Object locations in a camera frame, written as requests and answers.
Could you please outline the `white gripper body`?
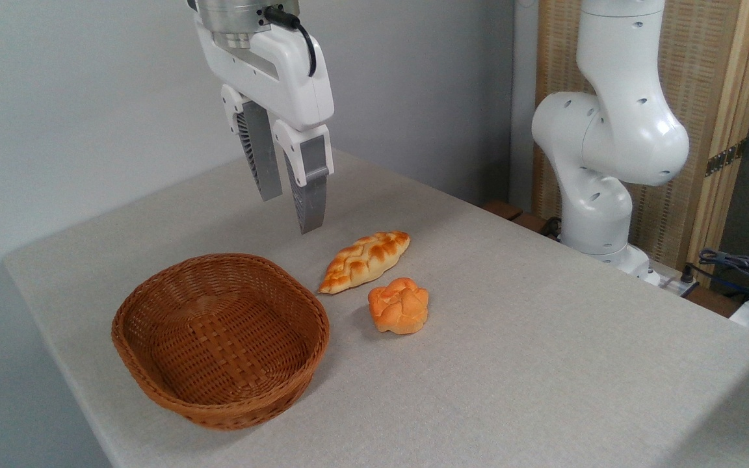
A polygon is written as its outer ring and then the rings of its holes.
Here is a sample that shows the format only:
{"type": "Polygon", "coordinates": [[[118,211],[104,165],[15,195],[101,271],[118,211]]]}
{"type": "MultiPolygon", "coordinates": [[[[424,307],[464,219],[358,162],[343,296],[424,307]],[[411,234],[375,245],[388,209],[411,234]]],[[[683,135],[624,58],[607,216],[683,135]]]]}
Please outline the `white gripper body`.
{"type": "Polygon", "coordinates": [[[195,19],[211,71],[244,97],[255,101],[299,131],[325,124],[335,112],[329,75],[318,42],[316,71],[309,76],[306,41],[300,33],[272,26],[250,39],[250,48],[226,50],[195,19]]]}

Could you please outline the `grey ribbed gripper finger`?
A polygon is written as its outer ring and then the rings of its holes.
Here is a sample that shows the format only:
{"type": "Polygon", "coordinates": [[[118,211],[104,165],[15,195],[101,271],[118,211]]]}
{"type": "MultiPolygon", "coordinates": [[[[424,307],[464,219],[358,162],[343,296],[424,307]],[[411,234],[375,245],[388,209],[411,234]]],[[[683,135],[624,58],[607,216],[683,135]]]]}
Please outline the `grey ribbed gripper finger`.
{"type": "Polygon", "coordinates": [[[285,154],[300,232],[314,231],[323,225],[327,179],[335,172],[329,130],[326,125],[319,125],[297,131],[277,120],[273,135],[285,154]]]}
{"type": "Polygon", "coordinates": [[[264,201],[277,198],[283,190],[267,110],[227,84],[221,86],[221,99],[259,195],[264,201]]]}

